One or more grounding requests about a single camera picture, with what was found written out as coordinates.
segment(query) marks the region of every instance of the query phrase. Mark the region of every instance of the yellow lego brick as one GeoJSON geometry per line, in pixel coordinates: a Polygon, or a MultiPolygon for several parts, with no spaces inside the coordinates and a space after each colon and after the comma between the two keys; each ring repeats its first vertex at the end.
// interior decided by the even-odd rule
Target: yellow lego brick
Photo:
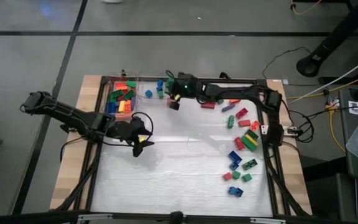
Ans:
{"type": "Polygon", "coordinates": [[[248,134],[245,135],[245,137],[250,141],[252,142],[255,146],[258,146],[258,142],[255,141],[253,138],[251,138],[251,136],[249,136],[248,134]]]}
{"type": "Polygon", "coordinates": [[[118,112],[120,112],[120,113],[124,112],[124,107],[125,107],[125,101],[121,101],[119,103],[118,112]]]}

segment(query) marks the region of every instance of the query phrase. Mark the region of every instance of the table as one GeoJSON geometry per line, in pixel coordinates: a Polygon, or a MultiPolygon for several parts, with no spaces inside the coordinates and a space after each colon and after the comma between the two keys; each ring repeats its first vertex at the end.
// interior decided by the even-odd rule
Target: table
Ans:
{"type": "MultiPolygon", "coordinates": [[[[84,76],[80,94],[78,96],[78,101],[76,104],[76,107],[78,109],[84,111],[94,111],[96,106],[96,99],[99,94],[101,79],[102,76],[99,75],[84,76]]],[[[281,94],[283,94],[283,99],[285,99],[283,84],[281,80],[267,80],[266,82],[268,87],[279,91],[281,94]]],[[[103,91],[101,97],[102,101],[104,101],[107,97],[107,91],[103,91]]],[[[100,112],[103,111],[103,106],[104,105],[100,106],[100,112]]],[[[288,117],[288,113],[283,105],[280,108],[280,121],[281,124],[284,126],[290,126],[291,124],[290,119],[288,117]]],[[[68,141],[76,139],[78,137],[79,135],[77,133],[70,133],[68,135],[68,141]]],[[[285,137],[284,141],[296,145],[296,142],[293,138],[285,137]]],[[[65,148],[65,153],[63,155],[63,160],[60,165],[60,170],[57,177],[55,190],[53,192],[50,208],[55,208],[59,206],[78,183],[78,180],[81,175],[81,168],[83,166],[83,161],[85,158],[85,149],[86,141],[75,142],[73,144],[67,145],[67,147],[65,148]]],[[[294,196],[295,200],[302,206],[302,208],[306,212],[311,214],[311,208],[308,194],[306,191],[305,181],[303,178],[299,154],[296,150],[287,145],[280,146],[279,151],[282,162],[283,176],[287,188],[294,196]]],[[[85,208],[88,189],[89,181],[82,192],[82,197],[79,202],[79,208],[85,208]]],[[[278,213],[284,214],[284,206],[282,203],[280,191],[277,186],[275,189],[278,213]]]]}

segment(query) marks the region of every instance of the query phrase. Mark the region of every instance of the black aluminum frame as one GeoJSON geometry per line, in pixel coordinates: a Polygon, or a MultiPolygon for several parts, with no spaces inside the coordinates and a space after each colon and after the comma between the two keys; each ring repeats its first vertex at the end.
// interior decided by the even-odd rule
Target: black aluminum frame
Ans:
{"type": "MultiPolygon", "coordinates": [[[[102,96],[104,93],[104,86],[109,81],[112,82],[112,84],[114,84],[115,81],[126,81],[126,80],[136,81],[136,80],[138,80],[138,81],[146,81],[146,82],[157,82],[159,79],[166,81],[168,78],[165,78],[165,77],[105,77],[105,76],[103,76],[101,79],[100,86],[99,86],[98,97],[96,99],[95,111],[99,111],[99,109],[100,109],[100,106],[102,103],[101,100],[102,100],[102,96]]],[[[223,78],[200,78],[200,80],[207,81],[207,82],[213,82],[213,83],[243,83],[243,84],[252,84],[252,85],[255,85],[255,84],[267,85],[266,80],[253,80],[253,79],[249,79],[249,80],[247,80],[247,79],[230,79],[230,80],[227,80],[227,79],[223,79],[223,78]]],[[[261,123],[264,123],[262,111],[259,108],[257,108],[257,112],[258,112],[259,121],[261,123]]],[[[86,152],[85,152],[85,157],[84,157],[84,161],[83,161],[83,165],[82,165],[80,178],[82,178],[83,174],[87,170],[87,167],[90,162],[92,148],[93,148],[93,143],[88,142],[88,144],[86,146],[86,152]]],[[[97,151],[101,150],[101,144],[98,144],[96,150],[97,151]]],[[[269,149],[265,149],[265,147],[263,146],[263,150],[264,150],[265,157],[269,157],[269,149]]],[[[274,153],[273,157],[275,159],[275,163],[276,163],[276,167],[277,167],[276,170],[277,170],[278,176],[279,176],[280,180],[285,184],[284,174],[283,174],[283,169],[282,169],[282,164],[281,164],[281,158],[280,158],[280,152],[277,147],[273,148],[273,153],[274,153]]],[[[90,210],[90,208],[91,208],[97,172],[98,172],[98,170],[96,169],[96,171],[90,177],[88,196],[86,198],[86,205],[85,205],[86,210],[90,210]]],[[[270,202],[272,205],[272,213],[273,213],[273,215],[279,215],[274,181],[268,172],[266,172],[266,175],[267,175],[267,183],[268,183],[269,194],[270,194],[270,202]]],[[[79,209],[81,196],[82,196],[82,194],[79,194],[77,196],[77,198],[75,200],[74,209],[79,209]]],[[[290,206],[289,206],[287,200],[285,200],[285,197],[283,196],[283,194],[282,194],[282,202],[283,202],[284,214],[291,215],[290,206]]],[[[135,215],[135,213],[122,213],[122,214],[126,214],[128,216],[131,216],[131,214],[135,215]]]]}

